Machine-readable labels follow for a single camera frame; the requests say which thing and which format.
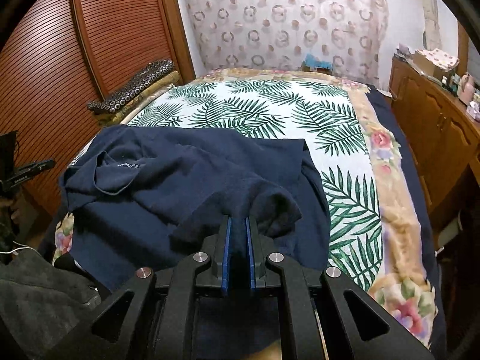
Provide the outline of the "palm leaf print bedspread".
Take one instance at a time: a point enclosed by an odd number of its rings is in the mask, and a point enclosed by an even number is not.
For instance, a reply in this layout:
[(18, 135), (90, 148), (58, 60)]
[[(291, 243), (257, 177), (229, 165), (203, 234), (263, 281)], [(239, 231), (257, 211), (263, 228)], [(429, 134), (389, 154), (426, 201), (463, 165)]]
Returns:
[(171, 88), (127, 123), (232, 128), (246, 137), (303, 139), (332, 220), (329, 263), (369, 289), (383, 259), (377, 183), (348, 93), (317, 81), (226, 80)]

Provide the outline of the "circle pattern pink curtain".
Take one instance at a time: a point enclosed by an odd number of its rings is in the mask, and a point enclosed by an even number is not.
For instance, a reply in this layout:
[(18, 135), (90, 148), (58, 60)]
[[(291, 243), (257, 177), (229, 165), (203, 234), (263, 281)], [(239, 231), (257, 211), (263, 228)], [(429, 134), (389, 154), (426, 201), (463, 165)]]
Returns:
[(185, 0), (203, 66), (295, 71), (308, 55), (376, 85), (386, 0)]

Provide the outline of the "navy blue shirt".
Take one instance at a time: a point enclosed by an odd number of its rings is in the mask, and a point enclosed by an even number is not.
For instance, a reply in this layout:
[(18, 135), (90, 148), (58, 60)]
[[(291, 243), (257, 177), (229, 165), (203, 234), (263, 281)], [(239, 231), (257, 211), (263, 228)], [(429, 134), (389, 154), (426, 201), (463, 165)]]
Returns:
[(327, 264), (326, 194), (302, 139), (233, 129), (103, 129), (60, 179), (74, 217), (71, 256), (118, 289), (140, 267), (174, 267), (232, 220), (230, 252), (247, 256), (245, 221), (302, 266)]

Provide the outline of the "wooden sideboard cabinet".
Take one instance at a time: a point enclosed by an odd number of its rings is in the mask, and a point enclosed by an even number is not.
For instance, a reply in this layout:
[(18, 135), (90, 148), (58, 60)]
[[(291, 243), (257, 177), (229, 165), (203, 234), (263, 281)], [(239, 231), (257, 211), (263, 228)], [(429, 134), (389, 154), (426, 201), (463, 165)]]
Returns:
[(389, 91), (416, 164), (430, 223), (447, 226), (479, 200), (479, 123), (448, 91), (394, 56)]

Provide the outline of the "grey trousers leg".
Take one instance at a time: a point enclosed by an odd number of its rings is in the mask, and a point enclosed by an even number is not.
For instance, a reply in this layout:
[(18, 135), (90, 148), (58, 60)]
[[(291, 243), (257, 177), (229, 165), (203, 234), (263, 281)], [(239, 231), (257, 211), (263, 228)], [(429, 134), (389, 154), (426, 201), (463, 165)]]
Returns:
[(1, 321), (28, 359), (40, 359), (101, 302), (82, 275), (26, 249), (1, 265)]

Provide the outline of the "wooden louvered wardrobe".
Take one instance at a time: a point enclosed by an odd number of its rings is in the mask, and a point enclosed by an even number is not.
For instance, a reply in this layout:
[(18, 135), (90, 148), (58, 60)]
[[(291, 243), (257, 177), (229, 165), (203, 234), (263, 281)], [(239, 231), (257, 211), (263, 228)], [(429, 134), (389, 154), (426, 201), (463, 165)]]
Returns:
[(27, 183), (54, 213), (58, 178), (97, 133), (88, 110), (148, 63), (171, 59), (194, 79), (177, 0), (37, 0), (1, 50), (1, 130), (16, 132), (21, 164), (55, 160)]

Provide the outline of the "spotted cardboard box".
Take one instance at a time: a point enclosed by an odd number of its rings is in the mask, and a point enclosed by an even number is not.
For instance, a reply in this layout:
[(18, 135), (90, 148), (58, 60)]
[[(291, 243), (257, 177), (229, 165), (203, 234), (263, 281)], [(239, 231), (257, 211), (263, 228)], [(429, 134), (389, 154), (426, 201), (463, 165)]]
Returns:
[(413, 63), (427, 76), (442, 80), (456, 72), (459, 58), (449, 55), (441, 49), (416, 49)]

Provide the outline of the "pink ceramic jug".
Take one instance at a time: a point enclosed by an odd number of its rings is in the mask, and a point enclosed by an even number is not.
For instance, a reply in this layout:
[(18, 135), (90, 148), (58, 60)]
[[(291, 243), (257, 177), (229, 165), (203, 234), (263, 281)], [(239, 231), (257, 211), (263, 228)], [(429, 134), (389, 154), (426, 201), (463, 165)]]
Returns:
[(459, 100), (467, 106), (473, 101), (474, 94), (475, 80), (468, 72), (466, 72), (460, 78), (457, 96), (459, 97)]

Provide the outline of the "floral beige blanket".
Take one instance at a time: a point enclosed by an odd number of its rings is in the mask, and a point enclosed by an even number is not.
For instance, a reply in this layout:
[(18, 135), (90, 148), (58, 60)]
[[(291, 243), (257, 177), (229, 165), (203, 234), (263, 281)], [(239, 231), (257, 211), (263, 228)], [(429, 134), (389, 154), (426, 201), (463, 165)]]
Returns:
[[(237, 79), (312, 80), (346, 90), (364, 130), (382, 224), (381, 266), (372, 286), (363, 290), (425, 347), (442, 341), (444, 325), (436, 297), (438, 275), (422, 189), (404, 135), (386, 109), (383, 96), (375, 88), (313, 73), (281, 75), (224, 69), (192, 83)], [(64, 198), (64, 213), (55, 229), (53, 262), (68, 262), (89, 274), (71, 256), (73, 230), (74, 217)], [(226, 337), (225, 317), (247, 304), (249, 285), (248, 256), (238, 259), (230, 252), (227, 294), (231, 299), (207, 305), (201, 329), (203, 345), (220, 351)]]

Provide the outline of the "folded tan cloth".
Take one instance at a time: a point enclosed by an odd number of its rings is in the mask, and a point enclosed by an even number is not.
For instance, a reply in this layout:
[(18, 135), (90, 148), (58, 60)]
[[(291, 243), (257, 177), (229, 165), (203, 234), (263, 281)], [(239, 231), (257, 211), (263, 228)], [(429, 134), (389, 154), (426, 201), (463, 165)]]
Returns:
[(157, 99), (158, 96), (172, 89), (175, 84), (181, 81), (181, 78), (178, 71), (170, 72), (145, 88), (138, 95), (135, 95), (129, 102), (121, 106), (119, 110), (113, 113), (94, 113), (94, 118), (100, 126), (118, 125), (123, 121), (129, 121), (144, 107)]

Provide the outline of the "folded patterned navy cloth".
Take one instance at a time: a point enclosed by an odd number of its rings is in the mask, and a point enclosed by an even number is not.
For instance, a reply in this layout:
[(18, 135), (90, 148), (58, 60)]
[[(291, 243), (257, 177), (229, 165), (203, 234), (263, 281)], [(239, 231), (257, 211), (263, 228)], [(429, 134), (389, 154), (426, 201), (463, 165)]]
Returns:
[(160, 59), (149, 63), (135, 73), (124, 86), (109, 94), (106, 99), (89, 102), (87, 109), (95, 114), (114, 114), (174, 70), (174, 62), (171, 59)]

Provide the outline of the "blue item behind bed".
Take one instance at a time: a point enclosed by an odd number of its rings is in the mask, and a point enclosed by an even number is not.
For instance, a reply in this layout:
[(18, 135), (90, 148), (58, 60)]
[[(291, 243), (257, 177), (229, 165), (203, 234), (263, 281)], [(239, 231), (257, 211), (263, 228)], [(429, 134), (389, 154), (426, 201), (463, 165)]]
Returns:
[(320, 72), (323, 74), (333, 73), (333, 64), (328, 61), (320, 60), (312, 54), (306, 54), (301, 65), (303, 72)]

